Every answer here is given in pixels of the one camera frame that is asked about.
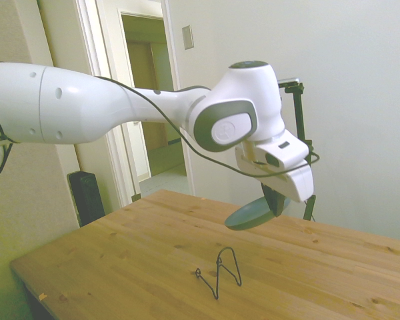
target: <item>doorway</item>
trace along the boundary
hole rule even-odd
[[[162,19],[122,15],[127,51],[136,88],[173,91],[171,66]],[[138,170],[142,196],[160,189],[189,194],[181,138],[168,123],[142,127],[148,172]]]

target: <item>hallway floor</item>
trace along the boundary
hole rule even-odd
[[[142,197],[146,197],[160,189],[184,193],[186,195],[190,194],[184,164],[141,181],[139,184],[141,186]]]

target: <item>robot logo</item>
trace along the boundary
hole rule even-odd
[[[216,128],[216,132],[214,132],[217,140],[220,140],[222,142],[231,140],[231,138],[234,136],[234,133],[235,133],[234,124],[232,124],[229,121],[220,123],[219,126]]]

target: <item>gray joint cap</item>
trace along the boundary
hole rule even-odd
[[[248,69],[248,68],[257,68],[268,65],[268,63],[263,61],[243,61],[237,62],[230,66],[230,69]]]

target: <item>black speaker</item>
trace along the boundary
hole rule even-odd
[[[68,180],[79,212],[80,227],[104,217],[104,206],[95,175],[77,171],[70,173]]]

